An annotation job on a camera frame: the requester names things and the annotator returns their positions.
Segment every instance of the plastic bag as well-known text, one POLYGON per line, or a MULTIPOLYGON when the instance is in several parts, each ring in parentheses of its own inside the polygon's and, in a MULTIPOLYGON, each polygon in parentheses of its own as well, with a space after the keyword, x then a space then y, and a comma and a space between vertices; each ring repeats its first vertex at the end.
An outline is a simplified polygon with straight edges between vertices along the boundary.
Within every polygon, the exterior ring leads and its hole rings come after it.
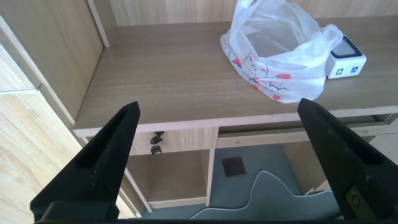
POLYGON ((256 89, 282 103, 316 99, 325 62, 343 39, 334 25, 320 28, 300 6, 284 0, 238 0, 224 53, 256 89))

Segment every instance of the white box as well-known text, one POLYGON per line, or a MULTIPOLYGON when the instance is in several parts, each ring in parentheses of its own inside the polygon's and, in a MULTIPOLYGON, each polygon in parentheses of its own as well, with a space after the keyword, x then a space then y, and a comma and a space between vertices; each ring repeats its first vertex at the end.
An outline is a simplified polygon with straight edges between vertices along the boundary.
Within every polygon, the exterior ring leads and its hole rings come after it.
POLYGON ((358 75, 366 62, 366 56, 347 38, 338 44, 326 61, 328 78, 343 78, 358 75))

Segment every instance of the open compartment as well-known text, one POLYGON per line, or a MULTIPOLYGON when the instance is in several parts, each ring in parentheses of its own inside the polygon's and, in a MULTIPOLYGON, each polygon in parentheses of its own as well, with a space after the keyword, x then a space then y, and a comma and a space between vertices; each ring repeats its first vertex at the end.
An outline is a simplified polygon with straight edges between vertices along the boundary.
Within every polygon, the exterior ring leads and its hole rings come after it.
POLYGON ((206 203, 209 150, 131 156, 126 175, 148 211, 206 203))

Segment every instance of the drawer front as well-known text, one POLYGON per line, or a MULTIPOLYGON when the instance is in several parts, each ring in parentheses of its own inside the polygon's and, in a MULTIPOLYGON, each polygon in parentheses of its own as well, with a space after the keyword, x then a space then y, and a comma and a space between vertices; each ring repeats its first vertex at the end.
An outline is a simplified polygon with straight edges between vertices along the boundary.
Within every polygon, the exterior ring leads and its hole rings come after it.
MULTIPOLYGON (((346 124, 359 136, 377 136, 379 134, 398 133, 398 123, 376 121, 370 123, 346 124)), ((304 128, 275 129, 267 131, 248 131, 218 135, 217 148, 280 144, 309 141, 304 128)))
MULTIPOLYGON (((136 133, 130 156, 151 154, 150 140, 155 133, 136 133)), ((165 152, 181 152, 199 149, 214 149, 217 146, 218 128, 197 128, 165 131, 157 145, 165 152)))

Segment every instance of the wooden desk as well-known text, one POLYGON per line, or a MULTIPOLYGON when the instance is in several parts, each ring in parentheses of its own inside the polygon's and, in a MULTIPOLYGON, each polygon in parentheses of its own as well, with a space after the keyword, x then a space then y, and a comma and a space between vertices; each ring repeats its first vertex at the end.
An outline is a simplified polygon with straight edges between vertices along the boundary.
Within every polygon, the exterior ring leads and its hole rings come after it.
MULTIPOLYGON (((395 116, 383 115, 398 113, 398 16, 318 21, 336 24, 368 61, 357 77, 326 80, 316 102, 364 138, 398 133, 395 116)), ((149 211, 208 205, 214 149, 221 147, 283 143, 303 192, 327 188, 298 104, 278 103, 255 90, 225 57, 220 36, 229 27, 229 22, 119 27, 115 44, 99 60, 74 132, 94 136, 123 105, 139 102, 126 176, 149 211), (159 144, 164 153, 153 157, 154 131, 165 134, 159 144)))
MULTIPOLYGON (((283 143, 303 192, 324 186, 310 147, 300 147, 308 137, 297 104, 254 90, 221 51, 229 27, 221 21, 231 20, 235 2, 0 1, 0 222, 32 222, 30 200, 136 100, 142 116, 116 202, 120 218, 139 217, 143 206, 208 204, 217 147, 283 143), (169 25, 176 22, 214 23, 169 25), (165 131, 155 157, 153 131, 165 131)), ((397 18, 387 16, 398 14, 397 1, 294 2, 315 18, 381 16, 319 19, 343 29, 368 62, 358 77, 327 80, 317 101, 360 135, 377 135, 367 139, 394 157, 395 126, 369 115, 397 110, 397 18)))

